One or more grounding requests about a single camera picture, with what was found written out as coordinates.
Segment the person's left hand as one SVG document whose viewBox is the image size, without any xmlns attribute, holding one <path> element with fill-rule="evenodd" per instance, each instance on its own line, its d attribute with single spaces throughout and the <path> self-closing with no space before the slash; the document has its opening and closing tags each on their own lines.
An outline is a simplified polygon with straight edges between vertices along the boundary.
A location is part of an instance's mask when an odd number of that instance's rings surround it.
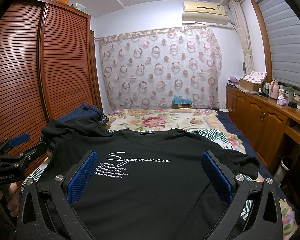
<svg viewBox="0 0 300 240">
<path fill-rule="evenodd" d="M 2 198 L 7 200 L 7 208 L 11 216 L 16 217 L 20 207 L 18 185 L 16 183 L 11 183 L 4 191 L 0 190 L 0 200 Z"/>
</svg>

